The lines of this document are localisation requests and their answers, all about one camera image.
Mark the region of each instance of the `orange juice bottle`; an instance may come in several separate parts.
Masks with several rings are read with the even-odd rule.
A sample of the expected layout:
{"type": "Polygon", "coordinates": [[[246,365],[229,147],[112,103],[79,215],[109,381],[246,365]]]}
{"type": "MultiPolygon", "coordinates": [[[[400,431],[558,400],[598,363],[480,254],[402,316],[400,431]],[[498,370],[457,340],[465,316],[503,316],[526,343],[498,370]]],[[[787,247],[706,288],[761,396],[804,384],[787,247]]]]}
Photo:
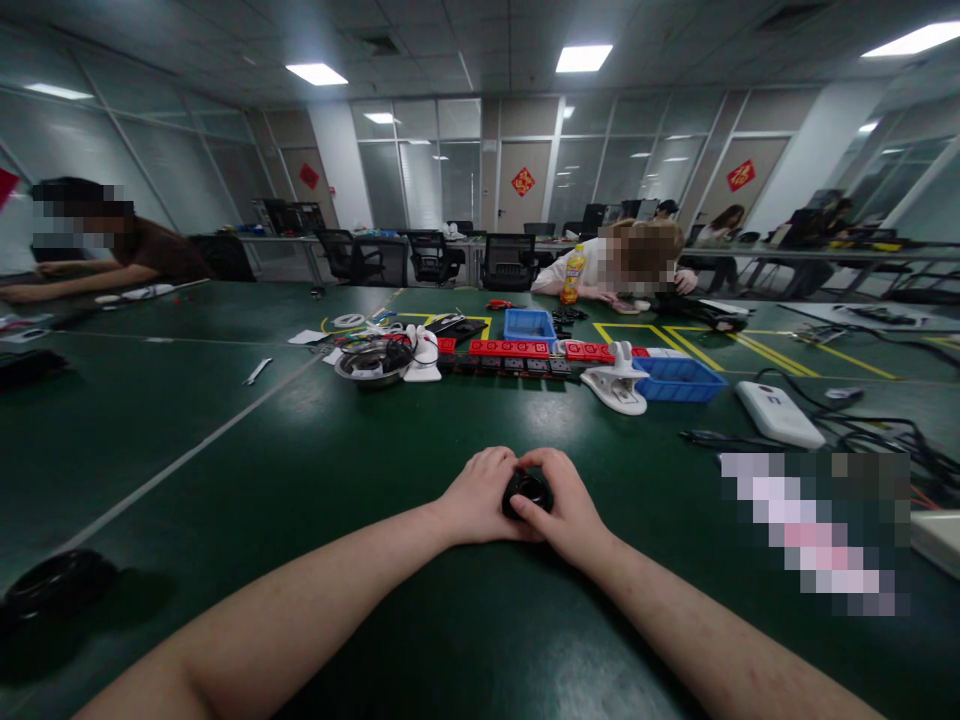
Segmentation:
{"type": "Polygon", "coordinates": [[[567,279],[560,292],[560,302],[564,305],[573,305],[577,301],[577,288],[580,286],[580,275],[587,264],[587,256],[583,254],[583,244],[577,245],[567,260],[567,279]]]}

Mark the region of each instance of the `fluorescent light panel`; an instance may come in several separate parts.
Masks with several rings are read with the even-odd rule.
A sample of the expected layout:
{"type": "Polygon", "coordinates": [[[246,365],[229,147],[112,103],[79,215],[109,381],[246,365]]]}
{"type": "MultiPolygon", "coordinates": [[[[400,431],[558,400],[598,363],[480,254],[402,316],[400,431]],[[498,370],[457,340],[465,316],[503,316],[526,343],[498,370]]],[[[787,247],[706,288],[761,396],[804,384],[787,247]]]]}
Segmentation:
{"type": "Polygon", "coordinates": [[[613,50],[613,45],[574,45],[565,47],[557,63],[558,73],[596,72],[613,50]]]}
{"type": "Polygon", "coordinates": [[[311,85],[347,85],[347,79],[325,63],[287,65],[287,70],[299,75],[311,85]]]}
{"type": "Polygon", "coordinates": [[[24,85],[24,87],[27,90],[42,92],[46,95],[56,95],[57,97],[62,97],[67,100],[89,100],[93,97],[93,95],[90,95],[89,93],[68,90],[67,88],[57,87],[56,85],[47,85],[46,83],[33,83],[32,85],[24,85]]]}
{"type": "Polygon", "coordinates": [[[393,113],[364,113],[363,116],[377,125],[389,125],[394,122],[393,113]]]}
{"type": "Polygon", "coordinates": [[[916,55],[924,50],[929,50],[932,47],[949,42],[956,37],[960,37],[960,21],[935,23],[922,27],[919,30],[914,30],[899,40],[894,40],[892,43],[887,43],[882,47],[878,47],[876,50],[864,53],[861,57],[916,55]]]}

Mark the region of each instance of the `hand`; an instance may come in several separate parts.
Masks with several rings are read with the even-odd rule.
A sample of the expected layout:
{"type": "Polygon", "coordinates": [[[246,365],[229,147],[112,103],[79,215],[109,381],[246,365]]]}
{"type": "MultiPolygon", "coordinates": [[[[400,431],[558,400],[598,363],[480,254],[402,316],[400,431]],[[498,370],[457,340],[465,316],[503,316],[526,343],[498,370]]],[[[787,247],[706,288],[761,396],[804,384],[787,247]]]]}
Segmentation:
{"type": "Polygon", "coordinates": [[[617,301],[616,293],[601,292],[600,288],[581,285],[577,289],[577,297],[584,300],[599,300],[613,305],[617,301]]]}
{"type": "Polygon", "coordinates": [[[434,503],[454,545],[543,540],[526,523],[508,520],[500,508],[516,467],[517,456],[505,447],[487,448],[467,461],[463,472],[434,503]]]}
{"type": "Polygon", "coordinates": [[[510,504],[517,515],[530,523],[560,556],[574,567],[586,571],[617,544],[597,513],[580,474],[565,453],[552,448],[531,450],[520,458],[520,467],[539,467],[553,492],[553,511],[514,495],[510,504]]]}
{"type": "Polygon", "coordinates": [[[0,300],[13,303],[44,302],[60,297],[60,290],[54,285],[8,285],[0,288],[0,300]]]}
{"type": "Polygon", "coordinates": [[[697,275],[693,270],[677,271],[673,281],[677,284],[677,292],[681,295],[689,295],[697,287],[697,275]]]}
{"type": "Polygon", "coordinates": [[[80,270],[80,263],[76,260],[62,260],[60,262],[40,263],[37,265],[37,274],[41,277],[69,275],[80,270]]]}

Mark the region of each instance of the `brown shirt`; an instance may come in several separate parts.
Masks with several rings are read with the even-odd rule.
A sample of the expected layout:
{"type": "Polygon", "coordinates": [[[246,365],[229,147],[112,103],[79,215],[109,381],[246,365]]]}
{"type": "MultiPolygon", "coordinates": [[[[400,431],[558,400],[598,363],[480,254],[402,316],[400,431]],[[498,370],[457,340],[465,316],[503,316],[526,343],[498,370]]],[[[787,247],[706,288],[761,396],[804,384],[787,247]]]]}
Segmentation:
{"type": "Polygon", "coordinates": [[[123,240],[118,239],[112,252],[124,267],[148,267],[160,273],[161,280],[173,285],[214,277],[189,240],[142,218],[136,219],[136,231],[123,240]]]}

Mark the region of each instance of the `blue plastic basket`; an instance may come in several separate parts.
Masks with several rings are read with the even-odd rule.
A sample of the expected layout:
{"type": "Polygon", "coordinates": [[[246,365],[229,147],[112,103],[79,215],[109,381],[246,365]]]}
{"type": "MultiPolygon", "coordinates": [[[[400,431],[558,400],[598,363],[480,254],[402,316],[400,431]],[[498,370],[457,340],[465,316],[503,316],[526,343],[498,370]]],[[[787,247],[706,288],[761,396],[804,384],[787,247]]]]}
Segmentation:
{"type": "Polygon", "coordinates": [[[507,310],[503,339],[511,342],[530,342],[544,340],[553,342],[557,333],[553,329],[553,320],[546,310],[507,310]]]}
{"type": "Polygon", "coordinates": [[[650,373],[635,385],[647,400],[706,403],[727,387],[726,380],[693,358],[634,358],[633,367],[650,373]]]}

